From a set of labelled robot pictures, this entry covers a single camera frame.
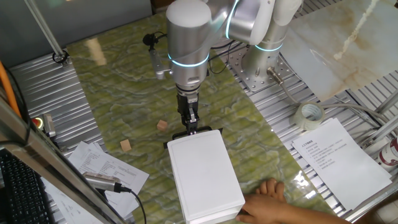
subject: paper sheet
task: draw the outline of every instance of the paper sheet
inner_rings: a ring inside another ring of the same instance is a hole
[[[102,224],[102,222],[95,218],[90,212],[87,212],[74,200],[66,196],[62,191],[54,187],[54,185],[50,184],[50,182],[43,177],[41,179],[45,185],[45,191],[51,195],[63,217],[69,224]]]
[[[293,143],[347,210],[391,183],[391,175],[355,143],[337,119]]]
[[[132,191],[137,194],[139,193],[140,189],[142,188],[149,176],[149,174],[146,174],[145,172],[136,169],[135,167],[130,166],[129,164],[103,152],[99,144],[86,144],[84,142],[81,142],[72,153],[72,155],[68,158],[68,160],[81,173],[88,171],[117,177],[121,180],[121,183],[123,185],[132,189]],[[82,216],[81,218],[92,220],[90,216],[86,214],[88,213],[87,211],[82,209],[77,203],[68,198],[53,185],[50,185],[50,183],[48,183],[47,181],[46,183],[49,184],[46,184],[46,192],[48,192],[54,198],[54,200],[57,199],[59,201],[59,203],[57,201],[56,203],[57,205],[60,205],[59,207],[63,207],[63,209],[60,208],[60,210],[65,216],[65,219],[67,217],[70,219],[70,221],[67,220],[68,223],[73,223],[73,217],[77,217],[80,215]],[[106,191],[105,194],[109,204],[122,217],[129,215],[134,209],[139,206],[133,194],[119,194],[116,192],[108,191]]]

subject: small wooden cube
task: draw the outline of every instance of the small wooden cube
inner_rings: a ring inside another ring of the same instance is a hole
[[[122,146],[122,150],[124,152],[127,152],[128,150],[131,150],[131,145],[128,139],[121,141],[120,145]]]
[[[157,129],[158,129],[159,131],[166,131],[166,129],[167,129],[167,122],[166,122],[166,121],[160,120],[160,121],[157,123]]]

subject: black keyboard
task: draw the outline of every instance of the black keyboard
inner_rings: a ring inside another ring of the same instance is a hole
[[[40,176],[5,149],[0,150],[0,168],[9,203],[7,222],[54,223]]]

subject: green marble surface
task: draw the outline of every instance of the green marble surface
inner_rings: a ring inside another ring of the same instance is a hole
[[[148,47],[142,43],[144,34],[157,30],[166,32],[164,14],[90,38],[97,38],[104,65],[98,65],[98,57],[91,55],[87,39],[67,48],[109,153],[149,174],[139,193],[148,222],[181,223],[180,202],[163,142],[185,127],[177,113],[173,80],[156,79]],[[166,49],[166,39],[156,48]],[[217,59],[213,66],[219,71],[224,65]],[[275,177],[285,182],[289,203],[333,213],[228,70],[206,78],[199,103],[200,126],[224,129],[223,139],[245,194]],[[156,128],[160,119],[169,124],[166,132]],[[132,146],[129,152],[123,152],[119,143],[125,139]],[[141,210],[133,215],[142,223]]]

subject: white box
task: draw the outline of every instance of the white box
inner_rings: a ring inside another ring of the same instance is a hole
[[[167,143],[182,213],[187,224],[235,218],[244,197],[218,130]]]

